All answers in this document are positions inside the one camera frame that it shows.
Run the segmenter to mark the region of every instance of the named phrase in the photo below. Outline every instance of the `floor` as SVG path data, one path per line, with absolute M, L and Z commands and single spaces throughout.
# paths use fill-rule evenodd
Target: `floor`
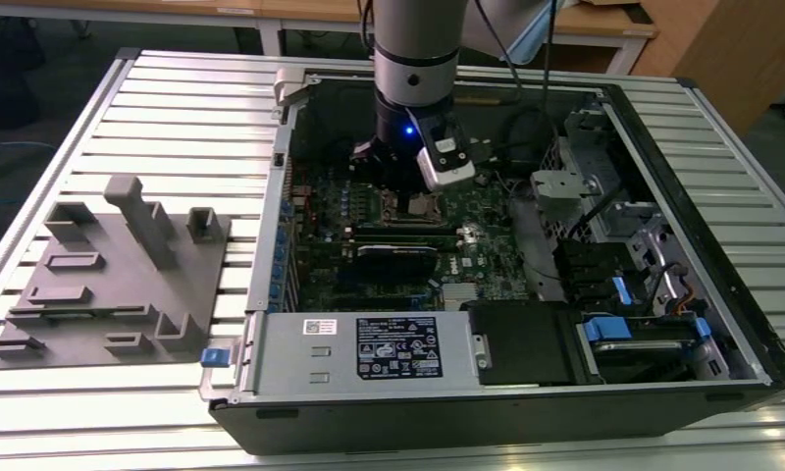
M 259 47 L 254 30 L 233 31 L 206 26 L 162 26 L 92 23 L 91 36 L 78 39 L 64 21 L 35 22 L 35 36 L 46 63 L 26 73 L 40 108 L 40 118 L 15 131 L 0 131 L 0 142 L 39 141 L 56 146 L 80 113 L 119 47 L 237 53 Z M 287 33 L 291 55 L 362 59 L 355 34 Z M 462 62 L 498 66 L 478 53 L 465 51 Z M 769 111 L 745 137 L 753 155 L 785 191 L 785 120 Z M 34 187 L 51 152 L 42 147 L 0 147 L 0 237 Z

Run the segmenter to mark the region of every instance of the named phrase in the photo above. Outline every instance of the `power supply label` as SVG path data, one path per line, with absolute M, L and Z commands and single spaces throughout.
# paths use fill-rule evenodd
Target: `power supply label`
M 441 378 L 435 318 L 358 318 L 357 376 L 363 380 Z

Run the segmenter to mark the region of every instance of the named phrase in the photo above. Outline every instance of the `aluminum extrusion table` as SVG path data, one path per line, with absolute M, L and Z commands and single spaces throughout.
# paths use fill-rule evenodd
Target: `aluminum extrusion table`
M 283 65 L 370 69 L 365 62 L 158 51 L 114 61 L 0 243 L 0 332 L 46 245 L 47 208 L 83 201 L 111 211 L 105 181 L 123 173 L 139 175 L 146 199 L 162 201 L 169 213 L 211 206 L 231 215 L 210 335 L 239 334 L 278 128 L 273 80 Z M 459 75 L 507 77 L 478 68 Z M 785 196 L 699 91 L 665 78 L 553 79 L 623 89 L 785 343 Z M 785 469 L 785 403 L 655 439 L 255 457 L 206 413 L 201 373 L 197 364 L 0 371 L 0 469 Z M 225 388 L 230 375 L 217 370 L 206 380 Z

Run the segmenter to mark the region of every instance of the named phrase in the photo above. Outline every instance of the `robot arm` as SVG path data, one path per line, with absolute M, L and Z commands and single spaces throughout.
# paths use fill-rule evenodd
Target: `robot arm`
M 354 160 L 407 195 L 473 177 L 451 91 L 466 0 L 375 0 L 375 137 Z

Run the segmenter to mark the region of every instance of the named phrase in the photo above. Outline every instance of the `motherboard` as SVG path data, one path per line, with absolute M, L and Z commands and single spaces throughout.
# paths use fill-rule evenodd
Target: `motherboard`
M 529 298 L 498 182 L 402 201 L 333 169 L 298 168 L 293 183 L 299 311 L 457 310 L 474 299 Z

